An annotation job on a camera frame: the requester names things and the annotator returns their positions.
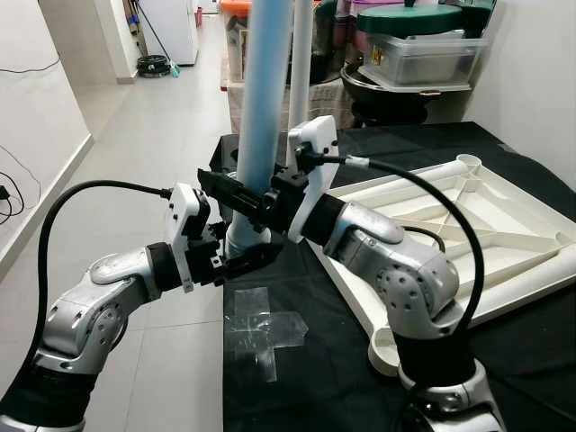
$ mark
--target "white wall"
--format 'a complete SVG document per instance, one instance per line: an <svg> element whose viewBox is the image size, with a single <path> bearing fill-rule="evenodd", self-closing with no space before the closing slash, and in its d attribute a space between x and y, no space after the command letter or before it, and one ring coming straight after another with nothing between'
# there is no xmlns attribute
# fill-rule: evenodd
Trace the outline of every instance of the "white wall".
<svg viewBox="0 0 576 432"><path fill-rule="evenodd" d="M94 2L40 0L40 8L70 84L115 84L116 73Z"/></svg>
<svg viewBox="0 0 576 432"><path fill-rule="evenodd" d="M576 2L498 0L464 111L576 190Z"/></svg>
<svg viewBox="0 0 576 432"><path fill-rule="evenodd" d="M122 0L94 0L94 5L116 76L120 80L134 77L140 51L126 23Z"/></svg>
<svg viewBox="0 0 576 432"><path fill-rule="evenodd" d="M218 12L220 0L199 0L198 5L204 14L216 14Z"/></svg>
<svg viewBox="0 0 576 432"><path fill-rule="evenodd" d="M0 1L0 52L0 68L10 69L43 68L58 57L36 1ZM0 72L0 144L41 184L39 203L38 186L31 176L0 148L0 171L13 177L31 207L0 225L0 279L7 262L19 252L15 245L23 247L39 221L41 208L57 192L57 181L79 162L89 142L90 134L61 64L42 72Z"/></svg>

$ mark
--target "metal bolt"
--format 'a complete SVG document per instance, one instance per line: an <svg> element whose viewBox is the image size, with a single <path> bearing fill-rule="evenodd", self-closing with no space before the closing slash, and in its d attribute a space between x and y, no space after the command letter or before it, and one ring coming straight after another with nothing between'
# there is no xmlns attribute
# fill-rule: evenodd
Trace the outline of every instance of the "metal bolt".
<svg viewBox="0 0 576 432"><path fill-rule="evenodd" d="M454 410L460 406L461 397L457 393L449 394L445 397L445 403L450 410Z"/></svg>

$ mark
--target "table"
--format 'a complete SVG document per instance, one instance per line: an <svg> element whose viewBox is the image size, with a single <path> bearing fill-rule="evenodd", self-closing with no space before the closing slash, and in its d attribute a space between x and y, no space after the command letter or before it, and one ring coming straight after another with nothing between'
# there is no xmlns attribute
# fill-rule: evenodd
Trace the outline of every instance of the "table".
<svg viewBox="0 0 576 432"><path fill-rule="evenodd" d="M472 122L396 126L338 133L342 153L407 169L474 154L494 172L576 220L576 194L535 161L510 151ZM230 171L238 136L222 137L211 162ZM282 163L285 135L280 137ZM342 167L334 186L377 177ZM304 346L275 350L278 380L264 383L253 362L224 354L226 431L389 430L404 396L397 379L379 375L367 358L368 338L306 242L285 243L269 267L224 285L224 313L236 290L268 288L270 310L298 311L309 327ZM472 348L493 371L576 415L576 285L472 329ZM490 380L509 431L573 431L574 425Z"/></svg>

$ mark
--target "orange container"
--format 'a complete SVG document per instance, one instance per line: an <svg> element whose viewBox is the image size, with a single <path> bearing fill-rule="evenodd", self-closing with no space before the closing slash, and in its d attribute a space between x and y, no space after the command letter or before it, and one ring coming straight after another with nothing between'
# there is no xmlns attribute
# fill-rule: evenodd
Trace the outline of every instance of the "orange container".
<svg viewBox="0 0 576 432"><path fill-rule="evenodd" d="M248 18L251 5L251 0L221 0L220 10L229 17Z"/></svg>
<svg viewBox="0 0 576 432"><path fill-rule="evenodd" d="M230 78L236 82L244 81L248 45L248 14L251 5L250 0L220 1L220 11L224 14L226 22Z"/></svg>

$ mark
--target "white plastic frame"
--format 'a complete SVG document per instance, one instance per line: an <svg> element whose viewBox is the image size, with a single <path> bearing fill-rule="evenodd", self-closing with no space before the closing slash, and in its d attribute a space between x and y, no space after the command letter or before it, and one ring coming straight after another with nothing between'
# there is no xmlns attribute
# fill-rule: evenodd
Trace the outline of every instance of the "white plastic frame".
<svg viewBox="0 0 576 432"><path fill-rule="evenodd" d="M474 156L414 171L442 190L475 228L486 264L486 283L473 325L502 315L576 280L576 223L511 182ZM456 299L466 306L473 283L473 259L457 222L431 196L397 176L330 191L412 225L439 234L461 278ZM415 239L433 240L414 234ZM368 355L382 374L394 376L399 363L386 309L374 290L311 245L370 338Z"/></svg>

